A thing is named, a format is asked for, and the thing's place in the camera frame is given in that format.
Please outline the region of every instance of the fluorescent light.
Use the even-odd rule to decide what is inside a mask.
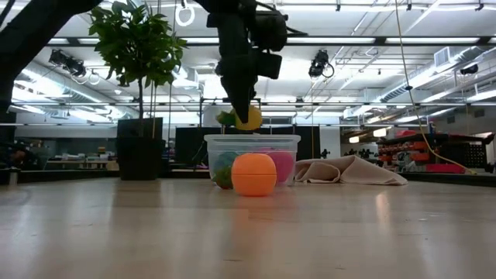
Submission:
[[[480,38],[478,37],[450,37],[450,38],[403,38],[404,44],[409,43],[476,43]],[[400,43],[400,38],[387,38],[386,43]]]
[[[472,97],[469,97],[469,98],[467,98],[467,102],[475,102],[475,101],[480,101],[480,100],[484,100],[487,98],[493,98],[493,97],[496,97],[496,90],[482,92],[482,93],[479,93],[479,94],[474,95]]]
[[[288,38],[288,43],[374,43],[375,38],[350,37],[299,37]]]
[[[413,120],[416,120],[417,119],[417,116],[416,115],[413,115],[413,116],[406,116],[406,117],[403,117],[403,118],[400,118],[398,120],[396,120],[396,122],[399,122],[399,123],[406,123],[406,122],[411,122]]]
[[[432,102],[432,101],[435,101],[435,100],[439,100],[439,99],[441,99],[442,97],[447,96],[447,95],[449,95],[449,94],[450,94],[450,93],[448,93],[448,92],[441,92],[441,93],[438,93],[438,94],[432,95],[432,96],[430,96],[430,97],[428,97],[428,98],[425,98],[425,99],[421,100],[420,102]]]
[[[53,82],[47,77],[37,74],[33,71],[24,69],[22,73],[27,75],[29,78],[33,79],[33,82],[28,81],[16,81],[16,83],[22,84],[27,88],[34,89],[38,92],[44,93],[45,95],[56,95],[61,96],[64,94],[65,88],[62,88],[58,83]]]
[[[280,117],[291,117],[295,116],[297,112],[262,112],[262,116],[280,116]]]
[[[452,111],[452,110],[454,110],[454,108],[447,108],[447,109],[443,109],[443,110],[440,110],[440,111],[438,111],[438,112],[434,112],[434,113],[432,113],[430,116],[438,116],[438,115],[442,115],[442,114],[447,113],[447,112],[450,112],[450,111]]]
[[[198,38],[182,38],[188,43],[219,43],[219,38],[216,37],[198,37]]]
[[[110,122],[110,120],[107,119],[106,117],[103,117],[101,115],[97,115],[93,112],[84,112],[84,111],[74,110],[74,111],[71,111],[71,115],[78,117],[80,119],[83,119],[83,120],[91,121],[91,122]]]
[[[94,44],[100,42],[99,38],[81,38],[77,40],[79,41],[80,44]]]
[[[277,9],[280,9],[282,11],[296,11],[296,12],[335,12],[337,6],[335,4],[329,5],[329,4],[323,4],[323,5],[278,5]],[[406,5],[403,7],[399,7],[399,9],[405,10]],[[421,7],[421,6],[412,6],[412,9],[414,10],[426,10],[427,7]],[[342,5],[341,6],[341,12],[393,12],[395,10],[394,5],[391,6],[375,6],[375,7],[370,7],[370,6],[359,6],[359,5]]]
[[[376,122],[379,122],[381,120],[381,117],[380,116],[376,116],[376,117],[373,117],[371,119],[368,119],[367,120],[367,123],[376,123]]]
[[[359,142],[360,142],[360,138],[358,136],[354,136],[350,138],[350,143],[359,143]]]
[[[374,131],[375,137],[382,137],[382,136],[386,136],[387,134],[388,134],[388,131],[385,128]]]
[[[51,39],[50,44],[69,44],[69,41],[67,39],[62,39],[62,38],[54,38]]]

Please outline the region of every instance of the orange plastic ball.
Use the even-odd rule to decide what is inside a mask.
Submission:
[[[270,195],[277,183],[276,165],[266,154],[243,154],[232,165],[231,179],[234,190],[240,195]]]

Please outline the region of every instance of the black planter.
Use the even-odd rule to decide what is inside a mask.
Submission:
[[[117,162],[124,181],[152,181],[161,169],[165,141],[144,137],[117,138]]]

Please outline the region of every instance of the ceiling light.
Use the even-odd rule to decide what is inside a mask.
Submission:
[[[350,138],[350,143],[359,143],[359,142],[360,142],[360,138],[358,136],[354,136]]]
[[[380,116],[376,116],[376,117],[373,117],[371,119],[368,119],[367,120],[367,123],[376,123],[376,122],[379,122],[381,120],[381,117]]]
[[[288,38],[288,43],[374,43],[375,38],[350,37],[299,37]]]
[[[182,38],[188,43],[219,43],[217,37],[198,37],[198,38]]]
[[[400,118],[398,120],[396,120],[396,122],[399,122],[399,123],[406,123],[406,122],[411,122],[413,120],[416,120],[417,119],[417,116],[416,115],[413,115],[413,116],[406,116],[406,117],[403,117],[403,118]]]
[[[382,136],[386,136],[387,134],[388,134],[388,131],[385,128],[374,131],[375,137],[382,137]]]
[[[69,41],[67,39],[63,39],[63,38],[54,38],[54,39],[51,39],[50,42],[48,42],[49,44],[69,44]]]
[[[292,117],[296,116],[297,112],[262,112],[262,116],[266,117],[271,117],[271,116],[276,116],[276,117]]]
[[[476,43],[480,38],[478,37],[450,37],[450,38],[403,38],[404,44],[410,43],[424,43],[424,44],[437,44],[437,43]],[[400,43],[400,38],[387,38],[386,43]]]
[[[480,101],[480,100],[484,100],[487,98],[493,98],[493,97],[496,97],[496,90],[482,92],[482,93],[479,93],[479,94],[474,95],[472,97],[469,97],[469,98],[467,98],[467,102],[475,102],[475,101]]]
[[[454,110],[455,108],[447,108],[447,109],[443,109],[441,111],[438,111],[438,112],[434,112],[432,113],[430,116],[438,116],[438,115],[442,115],[444,113],[447,113],[447,112],[450,112],[452,110]]]
[[[95,44],[100,42],[99,38],[81,38],[77,40],[80,44]]]
[[[91,122],[110,122],[109,119],[106,117],[103,117],[101,115],[97,115],[92,112],[84,112],[84,111],[78,111],[74,110],[71,113],[73,116],[78,117],[83,120],[91,121]]]
[[[430,97],[428,97],[428,98],[425,98],[425,99],[421,100],[420,102],[432,102],[432,101],[435,101],[435,100],[439,100],[439,99],[441,99],[442,97],[447,96],[447,95],[449,95],[449,94],[450,94],[450,93],[448,93],[448,92],[441,92],[441,93],[438,93],[438,94],[432,95],[432,96],[430,96]]]

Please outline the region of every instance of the beige towel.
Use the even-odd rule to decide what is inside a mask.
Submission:
[[[401,175],[357,156],[339,159],[301,160],[296,163],[297,182],[405,185]]]

